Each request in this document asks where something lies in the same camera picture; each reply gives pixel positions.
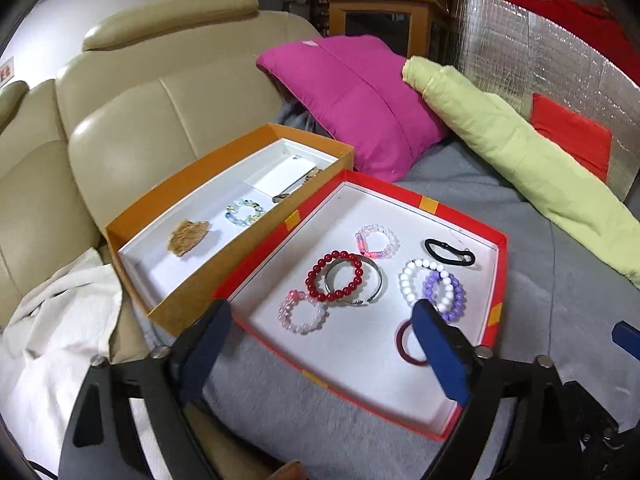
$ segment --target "red cloth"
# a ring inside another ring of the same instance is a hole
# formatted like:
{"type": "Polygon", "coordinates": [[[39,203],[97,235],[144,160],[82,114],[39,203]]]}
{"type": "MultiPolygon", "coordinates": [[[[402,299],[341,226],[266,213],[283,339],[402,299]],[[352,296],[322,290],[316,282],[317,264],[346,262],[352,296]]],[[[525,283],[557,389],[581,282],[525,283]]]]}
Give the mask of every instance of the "red cloth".
{"type": "Polygon", "coordinates": [[[607,181],[610,130],[540,94],[533,94],[531,126],[601,181],[607,181]]]}
{"type": "Polygon", "coordinates": [[[571,0],[511,0],[575,34],[640,86],[640,54],[606,10],[571,0]]]}

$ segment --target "sofa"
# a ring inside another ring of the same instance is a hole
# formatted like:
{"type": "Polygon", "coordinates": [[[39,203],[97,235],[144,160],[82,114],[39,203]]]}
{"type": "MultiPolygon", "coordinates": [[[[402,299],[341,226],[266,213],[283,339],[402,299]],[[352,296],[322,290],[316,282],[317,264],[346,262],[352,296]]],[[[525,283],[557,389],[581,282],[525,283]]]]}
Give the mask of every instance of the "sofa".
{"type": "MultiPolygon", "coordinates": [[[[92,28],[55,80],[0,90],[0,328],[22,297],[88,248],[153,186],[271,121],[281,92],[255,67],[265,49],[318,35],[257,0],[163,0],[92,28]]],[[[114,363],[148,347],[125,299],[114,363]]],[[[193,406],[185,415],[224,478],[278,466],[193,406]]]]}

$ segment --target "picture on wall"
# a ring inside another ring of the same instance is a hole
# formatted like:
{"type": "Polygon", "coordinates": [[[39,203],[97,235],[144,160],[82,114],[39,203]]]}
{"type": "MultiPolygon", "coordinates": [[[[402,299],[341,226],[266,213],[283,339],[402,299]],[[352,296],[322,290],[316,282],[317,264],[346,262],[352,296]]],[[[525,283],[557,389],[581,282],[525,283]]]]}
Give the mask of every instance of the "picture on wall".
{"type": "Polygon", "coordinates": [[[14,75],[14,58],[10,57],[0,65],[0,88],[9,82],[9,79],[13,78],[14,75]]]}

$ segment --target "sofa headrest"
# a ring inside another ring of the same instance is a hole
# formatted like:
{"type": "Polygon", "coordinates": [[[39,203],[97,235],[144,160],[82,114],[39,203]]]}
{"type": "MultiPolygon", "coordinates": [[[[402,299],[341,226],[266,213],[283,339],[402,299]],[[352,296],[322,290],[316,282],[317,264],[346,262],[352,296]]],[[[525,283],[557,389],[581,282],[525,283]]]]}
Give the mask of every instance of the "sofa headrest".
{"type": "Polygon", "coordinates": [[[82,51],[111,50],[185,28],[249,16],[258,0],[161,0],[122,10],[84,37],[82,51]]]}
{"type": "Polygon", "coordinates": [[[0,88],[0,132],[9,124],[28,91],[29,85],[24,81],[15,81],[0,88]]]}

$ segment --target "pink cushion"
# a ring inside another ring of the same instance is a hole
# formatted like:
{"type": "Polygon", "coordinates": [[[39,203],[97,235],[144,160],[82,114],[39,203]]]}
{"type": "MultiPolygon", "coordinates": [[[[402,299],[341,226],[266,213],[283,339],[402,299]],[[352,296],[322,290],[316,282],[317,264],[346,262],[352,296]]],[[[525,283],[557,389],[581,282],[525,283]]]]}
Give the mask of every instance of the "pink cushion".
{"type": "Polygon", "coordinates": [[[354,147],[356,170],[394,182],[447,131],[402,81],[405,62],[373,36],[334,36],[271,48],[256,64],[334,139],[354,147]]]}

